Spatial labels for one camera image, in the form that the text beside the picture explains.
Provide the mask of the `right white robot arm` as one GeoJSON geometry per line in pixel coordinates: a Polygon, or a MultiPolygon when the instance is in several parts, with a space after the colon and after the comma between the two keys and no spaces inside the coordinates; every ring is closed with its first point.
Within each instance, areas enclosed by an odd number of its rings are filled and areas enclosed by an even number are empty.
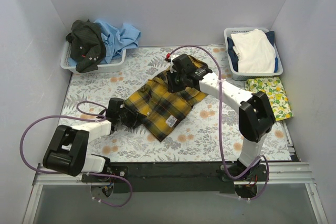
{"type": "Polygon", "coordinates": [[[224,166],[224,171],[231,180],[251,180],[257,174],[264,140],[276,121],[267,95],[234,86],[208,66],[196,66],[186,54],[167,55],[165,60],[170,63],[167,73],[169,92],[195,88],[219,99],[220,105],[226,104],[238,114],[239,131],[244,137],[242,149],[237,163],[224,166]]]}

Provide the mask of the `yellow plaid flannel shirt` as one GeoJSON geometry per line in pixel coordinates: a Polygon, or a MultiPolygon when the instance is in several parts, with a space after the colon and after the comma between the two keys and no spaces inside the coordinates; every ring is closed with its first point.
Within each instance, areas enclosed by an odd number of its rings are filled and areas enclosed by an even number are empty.
{"type": "Polygon", "coordinates": [[[127,109],[145,116],[141,123],[160,142],[186,118],[195,104],[206,97],[205,93],[189,87],[170,93],[169,71],[160,72],[124,101],[127,109]]]}

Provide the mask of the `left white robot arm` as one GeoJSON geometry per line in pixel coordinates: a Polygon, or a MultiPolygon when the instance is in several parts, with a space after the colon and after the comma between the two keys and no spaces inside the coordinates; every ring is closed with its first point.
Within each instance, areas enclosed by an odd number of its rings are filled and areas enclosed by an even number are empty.
{"type": "Polygon", "coordinates": [[[111,98],[99,114],[89,115],[93,116],[93,121],[57,126],[43,158],[44,168],[73,177],[93,173],[100,182],[112,180],[110,159],[87,153],[89,142],[110,135],[120,124],[134,129],[142,124],[146,115],[126,106],[119,98],[111,98]]]}

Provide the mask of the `black pinstripe shirt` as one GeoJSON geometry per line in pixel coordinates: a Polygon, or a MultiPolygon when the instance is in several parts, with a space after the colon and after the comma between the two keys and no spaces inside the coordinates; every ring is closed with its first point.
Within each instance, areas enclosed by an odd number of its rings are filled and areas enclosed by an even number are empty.
{"type": "Polygon", "coordinates": [[[66,41],[71,44],[70,58],[76,62],[77,72],[98,70],[98,65],[106,57],[106,47],[98,24],[90,20],[76,20],[66,41]]]}

